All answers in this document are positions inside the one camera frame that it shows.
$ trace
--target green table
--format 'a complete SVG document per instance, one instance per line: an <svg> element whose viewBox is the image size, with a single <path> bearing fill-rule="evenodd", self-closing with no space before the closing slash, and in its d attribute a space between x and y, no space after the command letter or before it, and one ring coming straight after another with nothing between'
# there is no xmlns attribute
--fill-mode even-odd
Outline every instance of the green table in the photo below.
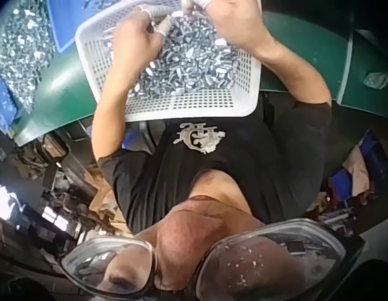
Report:
<svg viewBox="0 0 388 301"><path fill-rule="evenodd" d="M359 37L354 38L351 68L347 84L345 73L349 57L348 45L350 35L350 15L342 13L336 16L342 20L339 31L327 30L325 27L305 21L284 13L264 11L264 19L271 33L287 47L309 61L326 79L333 98L341 93L340 103L349 107L373 112L388 118L388 93L363 86L364 74L372 66L379 70L386 60L381 58L373 47ZM364 63L365 58L374 58ZM31 115L24 114L13 126L14 139L23 145L47 132L58 129L76 120L93 114L95 100L88 86L76 48L56 55L50 67L42 72ZM286 92L274 74L266 68L262 71L261 90Z"/></svg>

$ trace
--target blue bin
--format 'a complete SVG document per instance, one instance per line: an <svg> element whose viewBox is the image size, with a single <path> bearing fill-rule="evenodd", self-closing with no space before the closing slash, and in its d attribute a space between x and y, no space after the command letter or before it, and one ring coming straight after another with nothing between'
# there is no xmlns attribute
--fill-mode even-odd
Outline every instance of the blue bin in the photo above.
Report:
<svg viewBox="0 0 388 301"><path fill-rule="evenodd" d="M74 43L76 29L96 11L92 5L83 9L82 0L47 0L57 51L62 53Z"/></svg>
<svg viewBox="0 0 388 301"><path fill-rule="evenodd" d="M0 130L7 134L11 124L17 117L17 106L10 96L9 90L0 77Z"/></svg>

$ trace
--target white plastic basket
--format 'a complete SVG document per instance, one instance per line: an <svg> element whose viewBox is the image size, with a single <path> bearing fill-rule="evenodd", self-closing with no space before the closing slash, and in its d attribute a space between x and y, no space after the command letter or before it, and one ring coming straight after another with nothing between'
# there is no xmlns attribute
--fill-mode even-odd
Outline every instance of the white plastic basket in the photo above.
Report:
<svg viewBox="0 0 388 301"><path fill-rule="evenodd" d="M76 31L75 42L88 78L99 102L112 59L103 49L103 31L114 27L136 5L149 3L181 10L179 0L121 1L85 21ZM203 90L181 96L165 95L152 100L128 99L126 120L129 122L184 117L242 117L254 111L258 103L261 64L240 50L239 71L231 90Z"/></svg>

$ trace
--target skin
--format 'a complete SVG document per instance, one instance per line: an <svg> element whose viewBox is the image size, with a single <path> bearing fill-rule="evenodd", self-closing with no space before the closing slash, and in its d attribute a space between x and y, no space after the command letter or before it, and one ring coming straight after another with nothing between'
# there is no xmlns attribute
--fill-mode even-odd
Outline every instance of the skin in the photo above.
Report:
<svg viewBox="0 0 388 301"><path fill-rule="evenodd" d="M213 0L205 12L226 41L244 49L275 72L297 101L330 103L330 92L322 76L270 35L255 0ZM120 148L128 90L162 48L164 37L146 31L149 21L147 14L134 12L115 31L113 66L93 119L92 147L96 159ZM187 201L135 237L148 241L155 249L159 259L156 286L163 290L181 290L186 288L199 261L213 244L262 226L251 215L235 180L221 171L209 171L197 180ZM279 246L269 246L266 250L276 247ZM292 278L301 279L299 269L289 261L287 253L269 253L275 254L273 262L286 262L286 268L291 266ZM109 264L104 282L114 273L118 277L140 279L139 275L131 275L126 263L136 256L140 255L128 249L116 256ZM276 272L276 279L283 272L284 269L282 274Z"/></svg>

